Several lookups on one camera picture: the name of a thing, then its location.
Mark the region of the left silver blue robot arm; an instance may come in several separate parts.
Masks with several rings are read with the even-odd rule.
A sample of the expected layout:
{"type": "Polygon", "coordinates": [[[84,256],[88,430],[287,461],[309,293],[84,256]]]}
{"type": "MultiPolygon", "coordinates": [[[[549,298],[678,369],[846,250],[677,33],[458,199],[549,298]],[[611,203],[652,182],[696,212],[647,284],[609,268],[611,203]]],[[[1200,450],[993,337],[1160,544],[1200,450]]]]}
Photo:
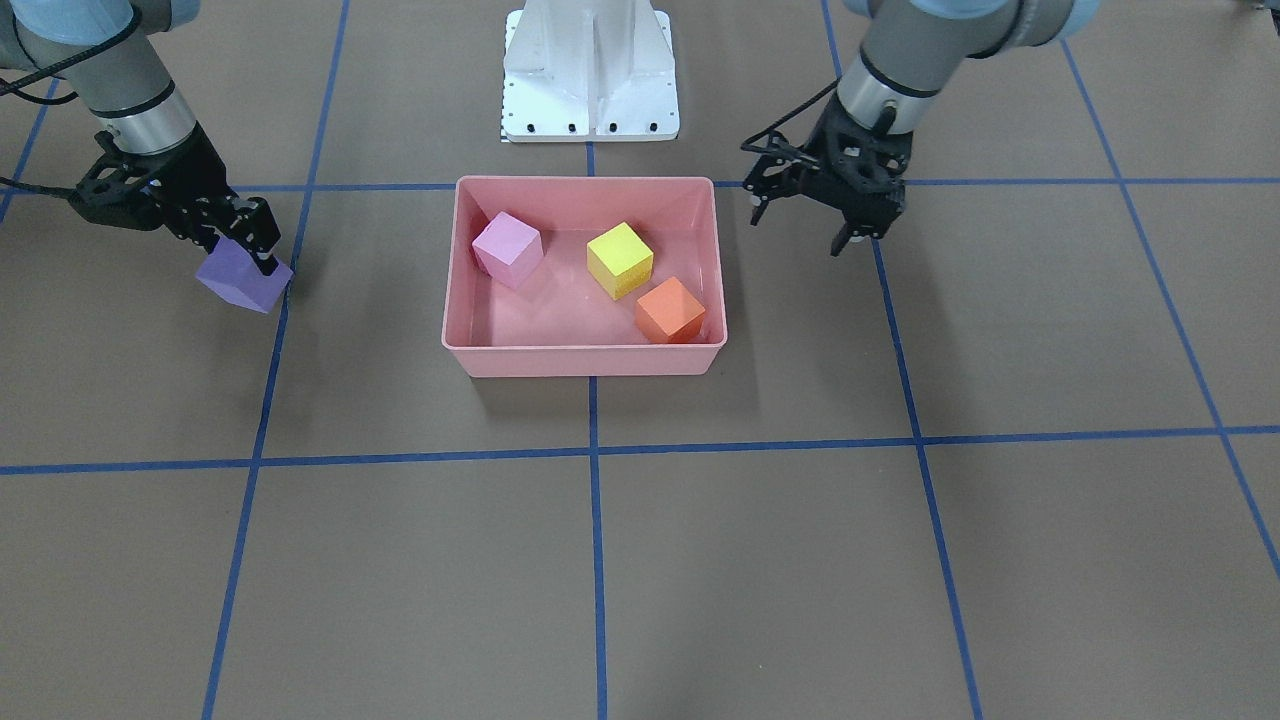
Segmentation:
{"type": "Polygon", "coordinates": [[[1038,47],[1083,29],[1097,1],[851,1],[869,22],[856,56],[806,100],[820,106],[803,143],[782,120],[742,141],[755,163],[742,181],[758,225],[771,204],[805,197],[842,217],[829,251],[881,240],[906,208],[913,140],[934,100],[968,60],[1038,47]]]}

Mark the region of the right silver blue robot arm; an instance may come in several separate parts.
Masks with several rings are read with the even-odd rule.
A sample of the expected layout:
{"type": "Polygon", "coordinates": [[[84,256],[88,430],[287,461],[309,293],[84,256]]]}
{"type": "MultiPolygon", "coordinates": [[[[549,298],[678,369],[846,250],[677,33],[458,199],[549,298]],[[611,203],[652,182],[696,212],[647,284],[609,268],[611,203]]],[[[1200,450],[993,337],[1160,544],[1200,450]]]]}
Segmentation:
{"type": "Polygon", "coordinates": [[[280,232],[269,202],[241,197],[151,36],[198,13],[196,1],[5,1],[3,94],[58,78],[101,128],[97,161],[72,187],[3,184],[64,200],[86,222],[132,231],[169,229],[206,252],[237,243],[261,275],[274,275],[280,232]]]}

